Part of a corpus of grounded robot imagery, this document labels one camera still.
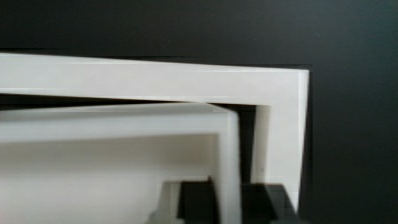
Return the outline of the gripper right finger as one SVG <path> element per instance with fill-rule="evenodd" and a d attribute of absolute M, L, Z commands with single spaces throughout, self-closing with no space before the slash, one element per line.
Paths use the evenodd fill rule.
<path fill-rule="evenodd" d="M 305 224 L 282 184 L 242 185 L 244 224 Z"/>

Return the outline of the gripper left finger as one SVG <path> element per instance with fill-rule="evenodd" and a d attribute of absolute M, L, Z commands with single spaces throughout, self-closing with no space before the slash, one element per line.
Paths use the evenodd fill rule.
<path fill-rule="evenodd" d="M 212 180 L 168 181 L 148 224 L 219 224 L 219 203 Z"/>

